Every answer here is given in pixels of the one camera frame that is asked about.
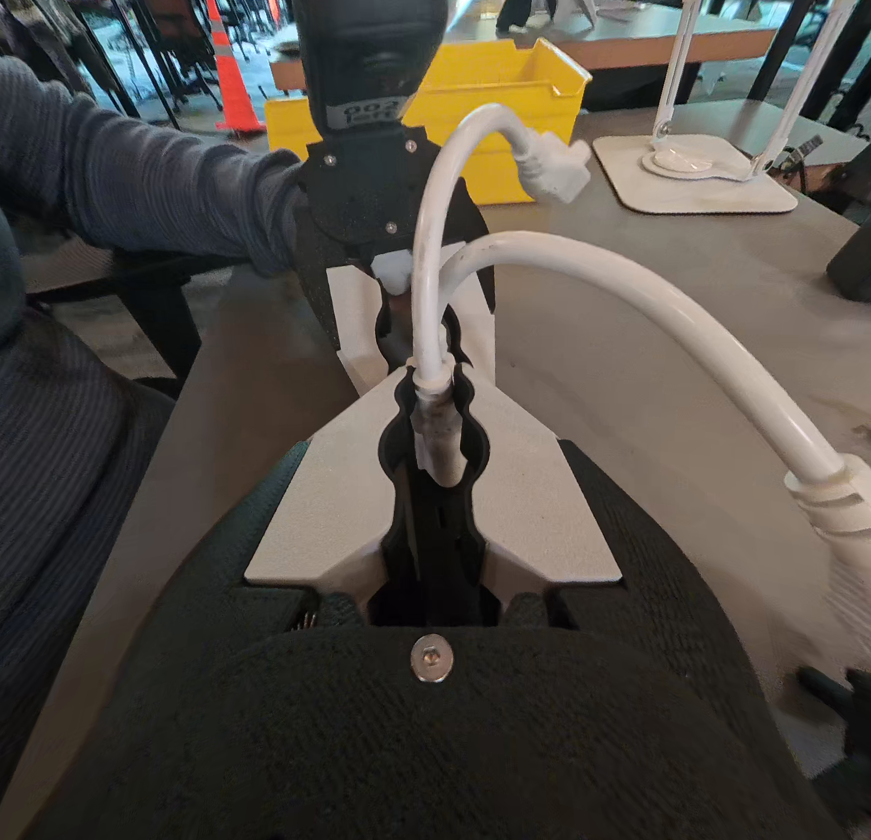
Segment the person's dark ribbed sweater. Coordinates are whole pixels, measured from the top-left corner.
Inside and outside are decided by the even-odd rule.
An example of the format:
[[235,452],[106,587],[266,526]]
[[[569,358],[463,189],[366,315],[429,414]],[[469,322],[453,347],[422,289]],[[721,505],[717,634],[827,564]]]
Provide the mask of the person's dark ribbed sweater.
[[5,792],[173,402],[26,302],[1,223],[1,788]]

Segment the yellow plastic bin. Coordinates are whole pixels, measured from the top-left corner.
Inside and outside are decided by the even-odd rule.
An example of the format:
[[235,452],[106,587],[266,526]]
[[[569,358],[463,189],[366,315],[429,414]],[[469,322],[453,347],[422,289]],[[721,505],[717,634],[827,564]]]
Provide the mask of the yellow plastic bin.
[[[402,122],[423,127],[439,146],[460,120],[476,108],[503,104],[539,133],[554,133],[568,144],[592,74],[546,39],[529,49],[511,40],[446,43],[436,53],[430,70]],[[268,146],[289,149],[308,158],[308,144],[321,140],[309,105],[300,98],[265,103]],[[472,200],[479,206],[530,203],[518,181],[507,140],[487,137],[463,169]]]

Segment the orange traffic cone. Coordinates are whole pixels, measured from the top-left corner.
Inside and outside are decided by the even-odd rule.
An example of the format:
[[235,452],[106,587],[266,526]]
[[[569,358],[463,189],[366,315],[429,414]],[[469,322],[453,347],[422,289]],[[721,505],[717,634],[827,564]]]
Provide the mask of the orange traffic cone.
[[215,128],[229,133],[263,134],[267,131],[267,124],[257,116],[245,88],[217,2],[206,0],[206,6],[223,105],[223,120],[215,123]]

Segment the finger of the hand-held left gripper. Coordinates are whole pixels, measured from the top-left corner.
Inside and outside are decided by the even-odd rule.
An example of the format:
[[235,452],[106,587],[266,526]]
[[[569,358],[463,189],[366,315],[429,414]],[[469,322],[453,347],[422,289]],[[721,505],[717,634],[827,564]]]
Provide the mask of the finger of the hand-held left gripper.
[[328,286],[339,336],[337,355],[362,397],[410,356],[401,304],[393,303],[378,278],[352,265],[329,268]]
[[495,315],[476,272],[466,277],[446,302],[460,327],[460,349],[471,365],[495,385]]

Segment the hanging dark jacket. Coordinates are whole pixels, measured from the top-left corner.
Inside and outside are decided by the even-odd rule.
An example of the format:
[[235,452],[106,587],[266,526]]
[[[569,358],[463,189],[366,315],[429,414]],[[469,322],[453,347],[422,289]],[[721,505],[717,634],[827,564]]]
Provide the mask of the hanging dark jacket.
[[93,47],[66,0],[1,0],[2,38],[13,56],[43,81],[93,96],[79,70]]

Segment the white angled power plug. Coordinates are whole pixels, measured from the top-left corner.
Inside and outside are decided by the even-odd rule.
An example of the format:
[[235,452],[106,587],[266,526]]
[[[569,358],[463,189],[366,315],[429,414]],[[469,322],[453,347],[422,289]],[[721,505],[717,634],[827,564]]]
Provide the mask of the white angled power plug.
[[539,203],[571,204],[591,180],[592,148],[584,140],[568,145],[552,132],[537,133],[512,155],[523,191]]

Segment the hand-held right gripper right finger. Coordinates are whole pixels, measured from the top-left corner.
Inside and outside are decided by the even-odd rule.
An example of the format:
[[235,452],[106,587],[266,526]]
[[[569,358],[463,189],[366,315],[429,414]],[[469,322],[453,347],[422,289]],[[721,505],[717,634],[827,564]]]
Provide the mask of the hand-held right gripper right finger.
[[622,573],[557,435],[483,373],[464,368],[485,462],[471,513],[485,543],[482,585],[506,611],[519,594],[613,585]]

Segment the black clamp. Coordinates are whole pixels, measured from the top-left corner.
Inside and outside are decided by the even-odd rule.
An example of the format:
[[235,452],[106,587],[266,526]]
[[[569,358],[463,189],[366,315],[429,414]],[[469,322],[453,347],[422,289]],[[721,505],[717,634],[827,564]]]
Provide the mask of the black clamp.
[[814,786],[843,798],[869,800],[870,792],[870,672],[846,671],[844,686],[812,667],[799,668],[800,686],[843,719],[843,758],[813,779]]

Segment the white desk stand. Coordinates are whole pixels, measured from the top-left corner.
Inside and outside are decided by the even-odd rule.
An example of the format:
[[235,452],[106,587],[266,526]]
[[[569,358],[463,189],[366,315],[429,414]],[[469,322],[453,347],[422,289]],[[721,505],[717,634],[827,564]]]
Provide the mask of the white desk stand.
[[672,115],[702,0],[684,0],[659,105],[647,135],[598,137],[597,160],[617,198],[642,214],[786,214],[798,201],[768,174],[859,0],[833,0],[806,66],[763,150],[746,157],[728,140],[674,134]]

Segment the brown office chair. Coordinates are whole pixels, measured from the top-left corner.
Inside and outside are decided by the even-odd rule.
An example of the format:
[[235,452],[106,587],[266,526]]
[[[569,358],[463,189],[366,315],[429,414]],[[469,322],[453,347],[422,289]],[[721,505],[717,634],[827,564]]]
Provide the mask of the brown office chair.
[[212,48],[188,0],[143,0],[158,62],[168,77],[175,106],[204,94],[218,103],[208,78],[214,65]]

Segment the small white plastic piece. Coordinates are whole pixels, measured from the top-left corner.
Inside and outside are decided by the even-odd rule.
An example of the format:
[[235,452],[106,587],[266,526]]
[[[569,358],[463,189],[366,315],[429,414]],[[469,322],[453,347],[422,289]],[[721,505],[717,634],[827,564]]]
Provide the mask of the small white plastic piece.
[[408,249],[378,254],[371,263],[372,274],[391,296],[401,296],[411,287],[413,257]]

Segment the wood-edged grey table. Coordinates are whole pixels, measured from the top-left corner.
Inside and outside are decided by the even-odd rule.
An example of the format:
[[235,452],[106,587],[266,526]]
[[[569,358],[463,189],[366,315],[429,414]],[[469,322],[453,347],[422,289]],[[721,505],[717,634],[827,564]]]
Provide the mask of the wood-edged grey table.
[[[667,65],[681,11],[663,5],[634,4],[610,10],[592,25],[581,11],[556,24],[546,11],[532,15],[529,24],[507,35],[517,48],[532,47],[547,39],[588,72]],[[776,29],[757,24],[701,15],[691,38],[688,64],[728,62],[765,56]]]

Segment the black rounded object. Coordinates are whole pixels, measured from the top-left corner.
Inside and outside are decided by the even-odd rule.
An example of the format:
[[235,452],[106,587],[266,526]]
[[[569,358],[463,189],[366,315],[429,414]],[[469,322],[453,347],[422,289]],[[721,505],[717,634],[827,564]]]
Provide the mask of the black rounded object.
[[828,263],[826,276],[847,301],[870,304],[870,222],[860,226]]

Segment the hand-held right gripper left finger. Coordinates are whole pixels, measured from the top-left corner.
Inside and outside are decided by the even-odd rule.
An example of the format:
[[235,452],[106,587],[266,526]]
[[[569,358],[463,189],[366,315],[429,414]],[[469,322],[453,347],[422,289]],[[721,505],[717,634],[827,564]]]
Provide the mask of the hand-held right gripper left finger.
[[347,594],[377,624],[421,615],[411,374],[398,368],[312,436],[246,584]]

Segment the person's left forearm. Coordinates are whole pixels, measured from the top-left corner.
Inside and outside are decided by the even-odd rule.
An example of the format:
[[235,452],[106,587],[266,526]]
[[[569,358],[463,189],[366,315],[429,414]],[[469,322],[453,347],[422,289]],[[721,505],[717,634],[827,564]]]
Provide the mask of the person's left forearm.
[[5,209],[44,217],[95,246],[295,266],[299,159],[155,127],[42,82],[2,57]]

